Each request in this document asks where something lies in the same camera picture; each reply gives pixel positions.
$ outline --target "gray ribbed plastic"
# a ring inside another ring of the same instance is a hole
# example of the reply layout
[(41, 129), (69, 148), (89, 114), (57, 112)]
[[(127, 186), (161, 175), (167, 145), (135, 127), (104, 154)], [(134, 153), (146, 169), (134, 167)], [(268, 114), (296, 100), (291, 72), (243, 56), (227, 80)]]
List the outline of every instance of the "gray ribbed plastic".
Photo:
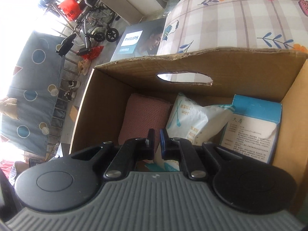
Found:
[(304, 226), (287, 211), (249, 215), (220, 202), (206, 183), (182, 172), (130, 172), (108, 182), (86, 205), (57, 214), (24, 208), (7, 222), (24, 231), (299, 231)]

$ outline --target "cardboard flap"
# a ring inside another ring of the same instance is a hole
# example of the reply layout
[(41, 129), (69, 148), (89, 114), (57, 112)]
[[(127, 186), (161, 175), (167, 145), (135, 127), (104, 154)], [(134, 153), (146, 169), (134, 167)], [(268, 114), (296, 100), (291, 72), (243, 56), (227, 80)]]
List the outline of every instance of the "cardboard flap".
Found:
[[(280, 102), (307, 57), (289, 50), (219, 48), (120, 60), (96, 69), (134, 88), (218, 97), (240, 94)], [(208, 75), (213, 84), (171, 83), (157, 77), (179, 71)]]
[(126, 103), (134, 89), (92, 70), (78, 111), (70, 153), (98, 145), (118, 143)]
[(290, 173), (300, 185), (295, 202), (301, 203), (308, 185), (308, 61), (281, 103), (281, 127), (273, 165)]

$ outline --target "white plastic bag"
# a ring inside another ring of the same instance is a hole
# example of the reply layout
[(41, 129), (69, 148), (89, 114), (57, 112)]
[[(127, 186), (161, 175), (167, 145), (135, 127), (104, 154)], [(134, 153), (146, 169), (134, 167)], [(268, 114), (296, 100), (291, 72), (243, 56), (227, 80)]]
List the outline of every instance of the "white plastic bag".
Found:
[[(211, 105), (202, 107), (178, 94), (173, 105), (167, 132), (169, 137), (180, 137), (191, 141), (193, 145), (201, 146), (203, 142), (218, 134), (227, 124), (234, 112), (233, 105)], [(164, 161), (161, 158), (161, 146), (155, 154), (154, 162), (166, 171), (178, 171), (179, 163), (174, 160)]]

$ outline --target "red plastic bag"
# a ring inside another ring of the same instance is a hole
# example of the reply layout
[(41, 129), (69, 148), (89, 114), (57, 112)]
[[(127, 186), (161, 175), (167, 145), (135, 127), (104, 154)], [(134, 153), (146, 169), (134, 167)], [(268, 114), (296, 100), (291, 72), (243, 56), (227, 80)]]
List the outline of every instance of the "red plastic bag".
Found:
[(76, 0), (64, 0), (59, 4), (59, 8), (62, 9), (63, 13), (68, 20), (73, 21), (81, 14), (79, 4)]
[(98, 46), (98, 47), (94, 47), (90, 50), (90, 52), (88, 54), (82, 55), (81, 57), (84, 60), (93, 60), (94, 58), (98, 57), (101, 53), (101, 51), (103, 50), (104, 46)]

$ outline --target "curtain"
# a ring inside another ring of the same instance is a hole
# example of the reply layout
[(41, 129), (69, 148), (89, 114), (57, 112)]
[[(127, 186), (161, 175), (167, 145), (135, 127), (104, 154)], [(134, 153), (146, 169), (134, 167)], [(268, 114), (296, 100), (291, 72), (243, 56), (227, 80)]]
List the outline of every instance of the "curtain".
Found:
[(63, 38), (34, 31), (17, 62), (7, 97), (17, 99), (18, 119), (1, 121), (1, 140), (45, 156), (61, 83), (64, 57), (55, 51)]

